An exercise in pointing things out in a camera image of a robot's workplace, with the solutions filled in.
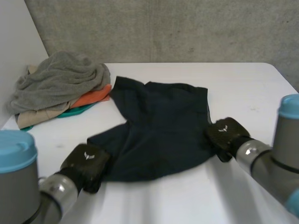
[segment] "white table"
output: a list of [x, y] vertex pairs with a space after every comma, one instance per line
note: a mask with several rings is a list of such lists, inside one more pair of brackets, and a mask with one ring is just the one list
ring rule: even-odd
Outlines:
[[[116, 76], [208, 88], [212, 121], [233, 117], [252, 136], [272, 144], [277, 108], [297, 93], [265, 63], [108, 64]], [[29, 131], [39, 150], [40, 176], [56, 172], [80, 142], [124, 123], [113, 100], [81, 115], [53, 119]], [[10, 119], [4, 128], [17, 128]], [[152, 182], [104, 183], [98, 194], [81, 193], [62, 224], [289, 224], [292, 215], [252, 180], [235, 161], [217, 157], [191, 170]]]

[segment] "white wall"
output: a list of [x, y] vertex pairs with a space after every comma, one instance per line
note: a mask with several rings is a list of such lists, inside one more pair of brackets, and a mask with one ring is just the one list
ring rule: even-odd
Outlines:
[[9, 118], [4, 104], [28, 64], [48, 57], [23, 0], [0, 0], [0, 127]]

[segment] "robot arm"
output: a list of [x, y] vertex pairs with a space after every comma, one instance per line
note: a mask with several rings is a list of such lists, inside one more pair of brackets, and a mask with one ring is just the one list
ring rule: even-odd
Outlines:
[[82, 189], [97, 193], [109, 159], [110, 155], [104, 150], [78, 145], [63, 162], [61, 170], [41, 183], [42, 202], [36, 224], [58, 224]]
[[205, 135], [222, 162], [234, 157], [243, 170], [299, 217], [298, 94], [282, 100], [273, 148], [251, 138], [232, 118], [211, 124]]

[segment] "beige cloth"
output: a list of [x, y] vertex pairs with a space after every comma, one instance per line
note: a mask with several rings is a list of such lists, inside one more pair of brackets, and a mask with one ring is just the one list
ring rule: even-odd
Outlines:
[[46, 120], [50, 120], [52, 118], [57, 117], [58, 115], [62, 114], [65, 112], [67, 109], [70, 108], [78, 99], [74, 99], [70, 102], [68, 102], [65, 106], [64, 109], [60, 111], [54, 111], [54, 110], [48, 110], [48, 109], [43, 109], [43, 110], [38, 110], [38, 111], [26, 111], [23, 113], [20, 113], [17, 124], [20, 129], [29, 127], [31, 125], [36, 125], [39, 123], [42, 123]]

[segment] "pile of clothes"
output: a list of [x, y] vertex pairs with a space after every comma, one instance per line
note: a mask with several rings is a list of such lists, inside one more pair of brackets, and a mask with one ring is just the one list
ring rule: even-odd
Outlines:
[[77, 115], [95, 103], [109, 100], [110, 72], [74, 52], [57, 52], [18, 79], [7, 104], [20, 129], [55, 117]]

